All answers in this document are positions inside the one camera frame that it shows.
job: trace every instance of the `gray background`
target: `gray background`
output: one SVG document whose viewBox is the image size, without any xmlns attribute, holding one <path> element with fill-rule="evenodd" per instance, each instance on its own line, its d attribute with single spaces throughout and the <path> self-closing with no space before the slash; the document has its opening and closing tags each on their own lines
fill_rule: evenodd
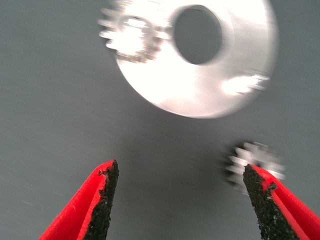
<svg viewBox="0 0 320 240">
<path fill-rule="evenodd" d="M 278 149 L 285 184 L 320 215 L 320 3 L 273 0 L 270 88 L 198 120 L 143 100 L 98 37 L 103 0 L 0 1 L 0 239 L 36 239 L 100 163 L 120 177 L 109 240 L 259 239 L 221 161 L 242 140 Z"/>
</svg>

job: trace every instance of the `metal washer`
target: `metal washer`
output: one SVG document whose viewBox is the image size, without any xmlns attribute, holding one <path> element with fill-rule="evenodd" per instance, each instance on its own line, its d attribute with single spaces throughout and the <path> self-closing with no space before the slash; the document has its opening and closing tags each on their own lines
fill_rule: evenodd
<svg viewBox="0 0 320 240">
<path fill-rule="evenodd" d="M 121 6 L 124 15 L 132 14 L 126 8 L 136 1 L 129 2 Z M 153 58 L 137 62 L 116 54 L 124 77 L 146 100 L 178 115 L 217 118 L 245 106 L 268 85 L 278 31 L 267 0 L 159 0 L 156 4 L 136 15 L 166 36 Z M 186 61 L 173 38 L 175 20 L 189 8 L 215 15 L 222 29 L 221 49 L 204 64 Z"/>
</svg>

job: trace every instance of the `gear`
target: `gear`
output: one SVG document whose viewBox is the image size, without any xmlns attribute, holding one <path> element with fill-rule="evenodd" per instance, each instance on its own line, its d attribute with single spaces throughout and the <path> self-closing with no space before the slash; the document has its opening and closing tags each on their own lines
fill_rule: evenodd
<svg viewBox="0 0 320 240">
<path fill-rule="evenodd" d="M 237 147 L 235 152 L 237 156 L 230 156 L 232 164 L 226 167 L 231 172 L 228 180 L 244 194 L 247 194 L 247 189 L 243 181 L 243 174 L 245 166 L 248 164 L 267 170 L 277 179 L 283 180 L 285 178 L 282 174 L 285 167 L 282 165 L 281 158 L 269 146 L 257 142 L 245 142 L 243 148 Z"/>
<path fill-rule="evenodd" d="M 161 39 L 166 36 L 158 19 L 148 15 L 160 8 L 158 1 L 115 0 L 112 3 L 113 9 L 101 9 L 106 19 L 98 20 L 98 24 L 105 27 L 99 36 L 108 39 L 106 47 L 130 62 L 153 59 Z"/>
</svg>

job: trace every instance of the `red tweezer tip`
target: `red tweezer tip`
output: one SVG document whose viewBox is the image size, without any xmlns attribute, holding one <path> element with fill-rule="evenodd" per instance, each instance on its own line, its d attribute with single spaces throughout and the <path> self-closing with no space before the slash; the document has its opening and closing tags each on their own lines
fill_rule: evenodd
<svg viewBox="0 0 320 240">
<path fill-rule="evenodd" d="M 118 175 L 117 161 L 99 165 L 39 240 L 105 240 Z"/>
</svg>

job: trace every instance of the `silver disc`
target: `silver disc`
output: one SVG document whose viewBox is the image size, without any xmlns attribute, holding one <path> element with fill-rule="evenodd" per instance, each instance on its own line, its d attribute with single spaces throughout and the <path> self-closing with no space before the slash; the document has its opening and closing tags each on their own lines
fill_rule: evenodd
<svg viewBox="0 0 320 240">
<path fill-rule="evenodd" d="M 246 105 L 268 84 L 278 36 L 267 0 L 118 0 L 116 4 L 112 13 L 118 12 L 116 22 L 104 26 L 113 25 L 112 33 L 129 26 L 134 37 L 127 35 L 121 41 L 109 30 L 100 35 L 113 40 L 107 47 L 117 50 L 116 61 L 126 80 L 157 107 L 192 118 L 217 118 Z M 173 37 L 177 17 L 190 8 L 208 11 L 222 30 L 219 52 L 203 64 L 188 62 Z M 130 51 L 134 45 L 139 50 Z"/>
</svg>

